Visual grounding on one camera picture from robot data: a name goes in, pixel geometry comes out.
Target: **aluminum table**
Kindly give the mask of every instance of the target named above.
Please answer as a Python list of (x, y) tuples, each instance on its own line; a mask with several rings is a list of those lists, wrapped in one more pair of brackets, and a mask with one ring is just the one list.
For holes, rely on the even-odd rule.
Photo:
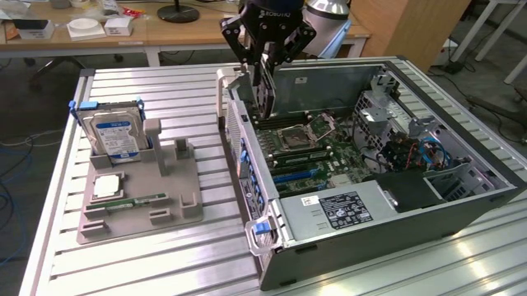
[[(523, 156), (410, 62), (393, 61), (498, 158), (527, 179)], [(70, 118), (20, 295), (526, 293), (526, 196), (493, 210), (443, 240), (279, 290), (259, 290), (216, 126), (216, 71), (230, 65), (234, 64), (83, 72), (75, 94), (78, 103), (140, 96), (147, 117), (162, 119), (162, 139), (190, 138), (199, 161), (204, 220), (183, 228), (88, 245), (76, 243), (91, 150), (83, 131)], [(429, 115), (409, 91), (402, 90), (401, 100), (419, 117)]]

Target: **blue pcie slot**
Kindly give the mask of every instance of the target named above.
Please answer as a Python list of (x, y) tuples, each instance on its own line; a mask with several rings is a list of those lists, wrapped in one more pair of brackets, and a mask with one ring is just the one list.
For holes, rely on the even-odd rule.
[(303, 171), (301, 173), (294, 173), (287, 176), (275, 177), (275, 178), (273, 178), (273, 181), (275, 182), (275, 184), (279, 184), (279, 183), (285, 183), (289, 181), (313, 178), (318, 172), (319, 172), (319, 169), (315, 168), (310, 171)]

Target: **white box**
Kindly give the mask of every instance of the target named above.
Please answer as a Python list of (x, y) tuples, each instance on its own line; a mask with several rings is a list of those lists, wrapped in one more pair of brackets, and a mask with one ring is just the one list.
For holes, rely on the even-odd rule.
[(72, 41), (107, 37), (103, 26), (96, 20), (80, 18), (68, 23), (68, 33)]
[(55, 25), (51, 20), (16, 20), (18, 22), (20, 21), (35, 21), (35, 22), (47, 22), (47, 25), (44, 28), (42, 28), (42, 25), (38, 25), (34, 27), (30, 23), (27, 25), (23, 25), (22, 27), (24, 29), (19, 29), (19, 35), (20, 38), (23, 39), (51, 39), (55, 31)]
[(132, 30), (132, 19), (130, 17), (111, 18), (104, 25), (104, 31), (108, 36), (130, 36)]
[(435, 58), (433, 66), (445, 66), (449, 63), (449, 55), (453, 57), (454, 52), (458, 49), (458, 43), (454, 42), (453, 40), (447, 39), (443, 44), (442, 51), (438, 54), (438, 57)]

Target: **floor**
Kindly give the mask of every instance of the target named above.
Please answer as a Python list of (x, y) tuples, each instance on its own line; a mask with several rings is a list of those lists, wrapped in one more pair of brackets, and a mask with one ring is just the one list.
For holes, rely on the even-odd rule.
[[(463, 39), (474, 21), (475, 19), (459, 23), (453, 32), (454, 39)], [(483, 27), (471, 46), (475, 46), (479, 39), (485, 37), (490, 30), (491, 27)], [(502, 81), (526, 53), (527, 45), (509, 36), (503, 36), (485, 61), (475, 62), (475, 55), (471, 55), (467, 59), (477, 69), (475, 73), (465, 70), (455, 75), (447, 75), (447, 77), (458, 84), (461, 90), (467, 95), (479, 96), (503, 105), (506, 108), (515, 110), (519, 107), (519, 103), (514, 102), (518, 96), (517, 92), (514, 87), (506, 85)], [(147, 60), (143, 54), (126, 54), (122, 63), (118, 63), (111, 55), (80, 57), (79, 59), (90, 68), (147, 66)], [(163, 65), (178, 65), (183, 63), (208, 64), (237, 61), (234, 54), (227, 50), (195, 52), (194, 54), (192, 52), (179, 52), (166, 54), (163, 59)], [(60, 67), (43, 77), (40, 81), (43, 86), (42, 92), (32, 92), (27, 87), (27, 80), (36, 69), (48, 61), (50, 59), (38, 59), (38, 65), (28, 67), (22, 59), (14, 59), (10, 66), (0, 70), (0, 97), (3, 98), (3, 108), (0, 109), (0, 141), (14, 136), (36, 134), (42, 131), (58, 130), (64, 127), (68, 117), (67, 106), (74, 96), (79, 70), (70, 64), (60, 65)], [(6, 65), (6, 62), (7, 60), (0, 60), (0, 65)], [(437, 74), (442, 73), (442, 70), (438, 68), (433, 68), (431, 71)], [(453, 83), (445, 77), (434, 77), (434, 80), (451, 96), (467, 105), (463, 95), (455, 89)], [(527, 87), (527, 72), (521, 74), (515, 85)], [(473, 112), (497, 130), (498, 120), (494, 115), (485, 109), (474, 109)], [(523, 135), (522, 127), (506, 119), (503, 119), (503, 122), (502, 132), (506, 136), (519, 138)], [(36, 144), (55, 142), (60, 140), (60, 137), (62, 133), (46, 135), (36, 139)], [(23, 141), (23, 138), (10, 140), (10, 142), (14, 141)], [(511, 145), (523, 155), (527, 155), (526, 146), (517, 143), (511, 143)], [(20, 157), (19, 155), (14, 156), (3, 153), (3, 148), (4, 146), (0, 146), (0, 171), (4, 171), (18, 161), (18, 157)], [(16, 148), (15, 152), (24, 153), (28, 148), (28, 146), (22, 145)], [(19, 293), (48, 182), (54, 172), (58, 149), (58, 145), (35, 147), (31, 153), (32, 164), (27, 169), (27, 173), (8, 183), (10, 192), (16, 199), (26, 226), (20, 228), (19, 221), (14, 218), (6, 229), (0, 230), (0, 262), (19, 248), (23, 241), (23, 233), (27, 233), (27, 242), (14, 260), (6, 265), (0, 265), (0, 295), (4, 296), (18, 295)], [(0, 223), (6, 221), (7, 215), (8, 211), (3, 210), (0, 212)]]

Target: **lamp base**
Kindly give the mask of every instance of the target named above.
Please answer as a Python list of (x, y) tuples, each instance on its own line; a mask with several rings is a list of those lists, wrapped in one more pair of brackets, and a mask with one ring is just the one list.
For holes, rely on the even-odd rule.
[(171, 23), (190, 23), (199, 19), (199, 11), (190, 6), (180, 6), (180, 11), (176, 11), (175, 5), (170, 5), (158, 10), (158, 16)]

